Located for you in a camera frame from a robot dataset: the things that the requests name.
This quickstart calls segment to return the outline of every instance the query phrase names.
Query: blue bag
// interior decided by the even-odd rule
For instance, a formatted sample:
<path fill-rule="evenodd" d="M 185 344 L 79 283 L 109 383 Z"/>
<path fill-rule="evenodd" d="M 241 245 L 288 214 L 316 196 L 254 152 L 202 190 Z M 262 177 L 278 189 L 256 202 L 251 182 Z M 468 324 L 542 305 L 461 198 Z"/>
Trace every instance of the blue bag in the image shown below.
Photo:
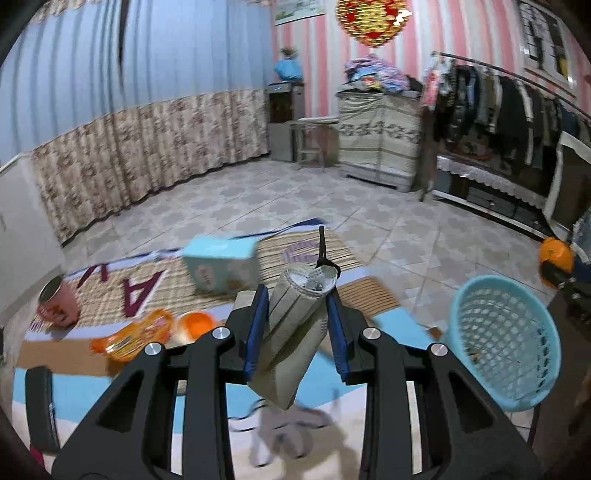
<path fill-rule="evenodd" d="M 275 64 L 275 72 L 284 81 L 295 82 L 304 78 L 300 65 L 295 60 L 285 59 L 278 61 Z"/>
<path fill-rule="evenodd" d="M 376 69 L 373 67 L 359 67 L 350 78 L 350 82 L 354 82 L 359 80 L 361 77 L 365 77 L 366 75 L 375 75 L 377 73 Z"/>

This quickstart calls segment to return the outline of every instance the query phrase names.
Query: orange ball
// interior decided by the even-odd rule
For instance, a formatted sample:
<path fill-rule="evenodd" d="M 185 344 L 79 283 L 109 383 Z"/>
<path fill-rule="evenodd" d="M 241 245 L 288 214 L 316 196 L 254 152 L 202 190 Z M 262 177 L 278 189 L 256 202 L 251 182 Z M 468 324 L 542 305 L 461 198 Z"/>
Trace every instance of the orange ball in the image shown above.
<path fill-rule="evenodd" d="M 201 335 L 213 330 L 216 326 L 215 319 L 206 312 L 185 313 L 179 319 L 179 323 L 193 340 L 197 340 Z"/>

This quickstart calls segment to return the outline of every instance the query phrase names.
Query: lace tablecloth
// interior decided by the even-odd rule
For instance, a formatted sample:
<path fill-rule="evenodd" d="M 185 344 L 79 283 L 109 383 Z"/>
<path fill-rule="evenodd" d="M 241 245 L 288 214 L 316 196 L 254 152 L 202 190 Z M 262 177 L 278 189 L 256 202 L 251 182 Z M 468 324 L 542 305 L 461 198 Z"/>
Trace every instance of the lace tablecloth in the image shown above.
<path fill-rule="evenodd" d="M 523 200 L 531 206 L 539 209 L 543 209 L 544 204 L 546 203 L 546 199 L 545 197 L 542 197 L 542 195 L 534 193 L 521 185 L 517 185 L 505 177 L 495 175 L 483 168 L 454 160 L 445 155 L 437 156 L 437 169 L 448 171 L 454 175 L 459 175 L 460 177 L 474 180 L 496 190 L 500 190 L 507 195 Z"/>

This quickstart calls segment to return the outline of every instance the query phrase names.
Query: blue gripper pad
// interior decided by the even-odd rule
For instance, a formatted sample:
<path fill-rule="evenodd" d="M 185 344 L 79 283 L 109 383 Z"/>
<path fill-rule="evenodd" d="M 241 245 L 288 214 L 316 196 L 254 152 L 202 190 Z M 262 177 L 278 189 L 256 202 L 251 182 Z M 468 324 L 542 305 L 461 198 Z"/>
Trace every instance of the blue gripper pad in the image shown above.
<path fill-rule="evenodd" d="M 252 301 L 253 317 L 248 339 L 246 340 L 246 358 L 244 374 L 250 381 L 258 366 L 258 356 L 261 351 L 262 336 L 265 324 L 269 321 L 269 289 L 259 285 Z"/>
<path fill-rule="evenodd" d="M 346 382 L 349 378 L 349 364 L 347 362 L 347 340 L 343 331 L 343 325 L 339 316 L 335 298 L 332 293 L 326 297 L 326 311 L 329 317 L 329 335 L 335 359 L 336 371 L 340 379 Z"/>

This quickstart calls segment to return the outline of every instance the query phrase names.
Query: black gripper frame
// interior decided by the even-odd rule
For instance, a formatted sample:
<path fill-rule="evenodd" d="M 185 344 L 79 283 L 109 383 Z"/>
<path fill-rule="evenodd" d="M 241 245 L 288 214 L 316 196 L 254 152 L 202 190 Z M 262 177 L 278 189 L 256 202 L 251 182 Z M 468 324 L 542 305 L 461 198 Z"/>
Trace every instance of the black gripper frame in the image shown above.
<path fill-rule="evenodd" d="M 231 480 L 226 383 L 246 384 L 256 370 L 269 297 L 234 310 L 229 336 L 209 332 L 191 345 L 142 351 L 113 380 L 53 464 L 57 480 Z M 183 474 L 170 471 L 177 385 L 187 380 Z"/>
<path fill-rule="evenodd" d="M 402 346 L 371 330 L 366 338 L 363 314 L 343 306 L 336 289 L 326 302 L 337 371 L 348 385 L 367 383 L 361 480 L 541 476 L 533 451 L 451 351 Z M 407 381 L 414 382 L 421 434 L 423 471 L 415 475 Z"/>

